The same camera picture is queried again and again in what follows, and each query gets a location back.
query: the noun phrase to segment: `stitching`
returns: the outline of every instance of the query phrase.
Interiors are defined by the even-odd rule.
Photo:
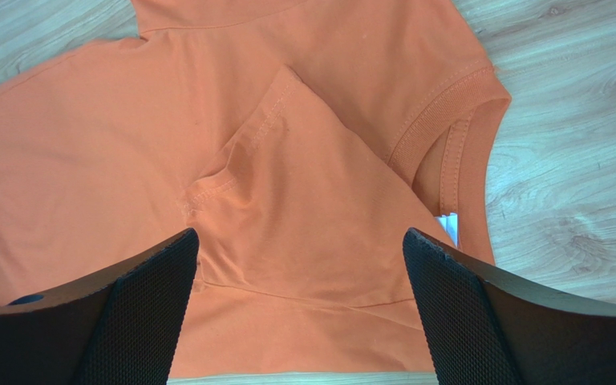
[[[456,73],[450,75],[448,78],[446,78],[442,83],[440,83],[439,85],[437,85],[436,87],[434,87],[434,89],[432,89],[426,96],[424,96],[424,99],[422,99],[421,102],[419,102],[416,106],[415,109],[413,110],[413,112],[407,117],[407,119],[405,119],[405,121],[403,122],[403,124],[401,124],[400,128],[398,129],[398,131],[396,132],[396,134],[394,135],[394,140],[396,140],[398,138],[398,136],[403,132],[403,130],[405,130],[405,127],[412,121],[412,118],[414,118],[415,116],[419,115],[419,112],[417,112],[417,110],[422,107],[427,100],[429,100],[429,98],[434,94],[434,92],[436,92],[436,90],[438,90],[439,88],[441,88],[443,85],[445,85],[446,83],[450,82],[457,74],[461,73],[462,71],[465,71],[466,69],[470,68],[471,66],[473,66],[474,64],[477,64],[478,62],[480,62],[482,59],[477,59],[473,62],[471,62],[470,64],[468,64],[465,68],[462,68],[461,70],[456,71]],[[391,144],[389,146],[389,153],[386,155],[387,158],[387,163],[389,160],[391,160],[391,156],[393,155],[393,150],[396,146],[394,144]]]
[[[251,149],[249,151],[247,151],[247,153],[249,155],[251,155],[251,153],[253,153],[253,151],[251,151],[251,150],[255,150],[257,148],[257,146],[259,145],[259,142],[263,139],[263,137],[265,137],[265,134],[263,134],[263,136],[261,136],[260,138],[258,137],[259,135],[261,135],[261,132],[264,129],[265,129],[266,132],[270,130],[270,128],[268,127],[268,122],[270,121],[270,118],[272,118],[273,115],[275,115],[275,108],[277,108],[278,104],[280,104],[284,100],[284,98],[286,96],[287,90],[289,90],[289,87],[291,87],[293,85],[293,83],[294,82],[291,82],[291,83],[287,84],[286,87],[284,87],[284,90],[282,90],[282,94],[280,95],[280,98],[278,99],[277,102],[275,102],[273,107],[270,108],[270,112],[265,117],[265,120],[263,121],[263,124],[261,124],[261,126],[258,128],[258,130],[256,130],[256,134],[253,135],[253,138],[251,140]],[[282,109],[277,113],[277,115],[281,114],[282,111],[284,111],[284,107],[282,107]],[[275,124],[275,120],[277,120],[277,116],[274,117],[272,125]]]
[[[460,147],[457,149],[457,159],[456,159],[456,163],[455,163],[455,177],[454,177],[454,180],[453,180],[453,192],[452,192],[452,198],[453,198],[452,209],[456,213],[457,213],[457,210],[458,210],[457,190],[459,188],[458,184],[460,182],[460,159],[462,158],[462,152],[464,151],[464,142],[467,139],[467,134],[469,132],[469,122],[472,121],[472,117],[474,116],[474,111],[476,111],[476,109],[471,110],[469,112],[469,117],[464,121],[463,130],[461,132],[462,140],[460,141]]]
[[[237,178],[233,178],[228,180],[227,182],[225,182],[223,185],[218,186],[214,189],[210,189],[210,190],[206,190],[206,192],[211,192],[210,195],[208,195],[206,198],[196,202],[196,204],[194,205],[194,207],[192,207],[189,210],[189,214],[192,214],[194,212],[202,212],[204,211],[203,209],[199,209],[199,207],[201,207],[207,200],[216,197],[218,195],[221,195],[222,193],[226,193],[229,190],[233,189],[237,184],[238,184],[239,180]]]
[[[234,178],[233,178],[233,179],[230,179],[230,180],[228,180],[228,181],[226,181],[224,184],[221,184],[221,185],[219,185],[219,186],[217,186],[217,187],[207,188],[206,190],[204,190],[204,191],[202,191],[202,192],[198,193],[198,194],[197,194],[194,198],[192,198],[192,203],[197,204],[197,203],[200,201],[200,199],[199,199],[199,198],[200,198],[202,195],[208,194],[208,193],[210,193],[210,192],[211,192],[211,193],[214,193],[216,190],[219,190],[219,189],[221,189],[221,188],[224,188],[226,185],[228,185],[228,184],[232,183],[233,181],[234,181]],[[203,197],[203,198],[202,198],[202,200],[203,200],[203,201],[205,201],[205,200],[206,200],[206,199],[208,199],[208,198],[209,198],[209,197]]]
[[[465,76],[464,78],[462,78],[461,80],[459,80],[457,83],[455,83],[452,87],[450,87],[449,89],[447,89],[447,91],[452,91],[453,89],[464,85],[466,82],[476,78],[479,75],[483,75],[485,72],[490,71],[489,67],[483,68],[481,70],[478,70],[476,72],[471,73],[470,75]],[[422,113],[419,115],[419,117],[416,120],[419,120],[421,118],[424,118],[428,113],[429,110],[431,109],[431,106],[438,104],[441,101],[442,98],[437,98],[435,99],[432,104],[430,104],[429,106],[427,106],[427,108],[424,109],[424,111],[422,111]],[[401,137],[401,140],[397,143],[396,146],[394,146],[394,148],[398,148],[398,147],[403,147],[409,140],[410,140],[411,136],[405,136],[403,135]],[[387,165],[391,165],[391,161],[393,160],[393,152],[390,155],[389,161],[387,162]]]
[[[448,138],[446,139],[446,148],[444,149],[444,159],[442,160],[442,166],[441,166],[441,189],[440,189],[440,196],[439,196],[439,202],[440,202],[440,211],[441,211],[441,215],[445,215],[446,211],[445,211],[445,179],[444,179],[444,175],[446,174],[446,165],[448,165],[448,154],[450,153],[450,144],[452,143],[452,136],[455,133],[456,130],[456,123],[452,124],[451,127],[448,129]]]
[[[274,127],[275,122],[277,122],[278,117],[284,112],[286,103],[282,104],[282,108],[277,113],[275,113],[275,109],[277,108],[278,104],[280,104],[283,100],[291,98],[291,96],[294,94],[294,91],[296,90],[296,87],[292,87],[292,90],[288,95],[286,94],[286,92],[291,86],[295,86],[295,85],[296,85],[296,80],[291,79],[290,83],[287,84],[286,87],[284,87],[284,90],[282,90],[282,94],[280,95],[279,100],[275,102],[273,107],[270,109],[270,112],[268,113],[267,117],[265,118],[265,121],[256,131],[256,134],[253,136],[253,139],[251,140],[251,149],[247,150],[247,154],[249,156],[253,155],[254,151],[258,149],[258,147],[261,145],[261,142],[265,138],[265,134],[267,134],[267,132],[269,132]],[[272,116],[274,116],[274,119],[272,120],[270,124],[267,124],[270,117]],[[226,181],[224,184],[221,184],[220,186],[217,186],[215,188],[209,188],[203,192],[200,192],[192,199],[192,207],[189,208],[188,215],[191,215],[195,212],[204,211],[203,209],[199,209],[199,208],[207,200],[213,197],[216,197],[222,193],[228,192],[229,190],[233,189],[237,184],[238,184],[238,179],[236,176],[233,176],[230,180]]]
[[[291,96],[294,94],[294,91],[296,91],[296,87],[292,87],[291,92],[288,94],[287,99],[291,98]],[[256,132],[256,136],[258,137],[258,140],[256,141],[256,143],[254,144],[253,141],[251,141],[251,148],[255,151],[258,149],[258,147],[260,147],[261,142],[263,141],[263,139],[265,139],[265,137],[267,136],[268,132],[270,132],[270,130],[272,130],[275,126],[275,123],[277,122],[278,118],[280,116],[282,116],[282,113],[284,112],[284,109],[286,108],[286,103],[282,104],[282,108],[280,109],[280,111],[278,111],[278,113],[275,115],[275,117],[273,118],[273,121],[270,123],[269,126],[267,126],[265,128],[265,131],[261,132],[261,129],[258,129],[258,132]]]

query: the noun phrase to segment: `shirt tag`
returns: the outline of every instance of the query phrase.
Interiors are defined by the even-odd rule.
[[[450,215],[436,217],[436,220],[441,224],[441,227],[446,230],[446,233],[452,239],[453,244],[457,246],[458,231],[460,229],[460,227],[458,227],[457,214],[450,213]]]

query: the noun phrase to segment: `orange fabric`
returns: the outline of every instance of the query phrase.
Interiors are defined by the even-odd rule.
[[[449,0],[135,0],[141,38],[0,86],[0,304],[192,226],[172,377],[432,371],[411,226],[492,262],[509,95]]]

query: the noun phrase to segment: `wood grain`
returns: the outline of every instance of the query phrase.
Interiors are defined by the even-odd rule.
[[[616,0],[455,0],[513,95],[488,167],[497,264],[616,302]],[[136,35],[128,0],[0,0],[0,83],[97,38]],[[208,383],[436,383],[433,375],[284,374]]]

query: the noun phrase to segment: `wooden floor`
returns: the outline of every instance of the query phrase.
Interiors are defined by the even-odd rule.
[[[497,264],[616,302],[616,0],[455,0],[513,95],[486,205]],[[0,1],[0,83],[97,38],[136,35],[128,0]],[[185,383],[435,383],[292,374]]]

